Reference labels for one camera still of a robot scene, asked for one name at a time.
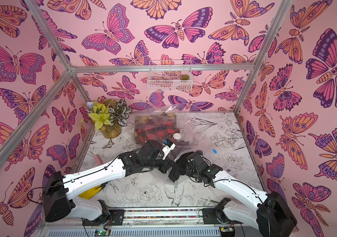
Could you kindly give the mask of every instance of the plant pot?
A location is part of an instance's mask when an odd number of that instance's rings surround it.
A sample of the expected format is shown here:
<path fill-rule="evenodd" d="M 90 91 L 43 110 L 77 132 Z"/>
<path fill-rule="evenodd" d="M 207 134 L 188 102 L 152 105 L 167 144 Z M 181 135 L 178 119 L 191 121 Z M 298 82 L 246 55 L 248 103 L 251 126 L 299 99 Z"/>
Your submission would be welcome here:
<path fill-rule="evenodd" d="M 99 129 L 99 131 L 107 139 L 118 137 L 122 132 L 122 127 L 117 122 L 115 122 L 113 126 L 104 125 L 103 127 L 105 128 L 105 130 L 103 131 Z"/>

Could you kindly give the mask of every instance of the butterfly wallpaper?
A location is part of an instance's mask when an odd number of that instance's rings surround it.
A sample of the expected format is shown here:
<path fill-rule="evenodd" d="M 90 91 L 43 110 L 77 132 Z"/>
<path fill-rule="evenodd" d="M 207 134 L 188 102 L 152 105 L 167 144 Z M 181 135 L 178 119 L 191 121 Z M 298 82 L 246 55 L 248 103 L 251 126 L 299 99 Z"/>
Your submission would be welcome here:
<path fill-rule="evenodd" d="M 264 185 L 298 221 L 292 235 L 337 236 L 337 0 L 293 4 L 245 98 L 241 127 Z"/>

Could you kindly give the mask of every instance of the small succulent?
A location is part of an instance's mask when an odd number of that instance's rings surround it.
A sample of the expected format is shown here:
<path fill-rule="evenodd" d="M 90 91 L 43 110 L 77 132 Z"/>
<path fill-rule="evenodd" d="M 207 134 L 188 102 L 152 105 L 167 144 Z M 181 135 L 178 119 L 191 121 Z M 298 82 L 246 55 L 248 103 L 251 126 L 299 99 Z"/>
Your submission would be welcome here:
<path fill-rule="evenodd" d="M 120 100 L 116 104 L 116 108 L 109 107 L 108 112 L 110 113 L 109 121 L 110 125 L 113 126 L 115 122 L 118 122 L 120 126 L 126 126 L 128 122 L 126 121 L 129 118 L 129 113 L 132 112 L 132 108 L 128 108 L 126 101 Z"/>
<path fill-rule="evenodd" d="M 181 75 L 180 76 L 180 80 L 188 80 L 190 78 L 190 76 L 188 76 L 188 75 L 185 75 L 185 74 L 183 74 L 183 75 Z"/>

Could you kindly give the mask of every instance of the yellow object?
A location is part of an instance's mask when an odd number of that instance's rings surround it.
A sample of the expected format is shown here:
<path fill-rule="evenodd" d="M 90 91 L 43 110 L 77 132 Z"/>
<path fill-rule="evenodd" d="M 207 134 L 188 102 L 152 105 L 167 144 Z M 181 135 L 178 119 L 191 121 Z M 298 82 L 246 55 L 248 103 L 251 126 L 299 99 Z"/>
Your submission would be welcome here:
<path fill-rule="evenodd" d="M 100 192 L 105 187 L 105 183 L 100 184 L 99 186 L 88 189 L 85 192 L 82 192 L 78 196 L 84 199 L 89 200 L 91 197 L 95 196 L 98 192 Z"/>

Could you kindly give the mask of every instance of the table surface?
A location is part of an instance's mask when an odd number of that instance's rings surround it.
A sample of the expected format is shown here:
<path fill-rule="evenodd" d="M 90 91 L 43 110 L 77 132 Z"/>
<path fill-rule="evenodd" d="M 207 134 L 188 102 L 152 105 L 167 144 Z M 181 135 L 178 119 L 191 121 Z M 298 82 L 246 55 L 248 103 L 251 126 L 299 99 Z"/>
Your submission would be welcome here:
<path fill-rule="evenodd" d="M 134 142 L 134 113 L 128 118 L 128 126 L 114 139 L 104 138 L 95 132 L 80 171 L 97 166 L 93 156 L 99 154 L 104 163 L 118 154 L 141 147 Z M 190 139 L 193 149 L 203 150 L 212 163 L 217 164 L 240 181 L 262 190 L 256 168 L 247 150 L 234 113 L 182 113 L 177 114 L 181 134 L 191 130 L 196 134 Z M 91 200 L 102 199 L 110 207 L 189 207 L 215 206 L 228 193 L 213 187 L 204 187 L 182 176 L 172 183 L 157 170 L 132 174 L 109 182 Z"/>

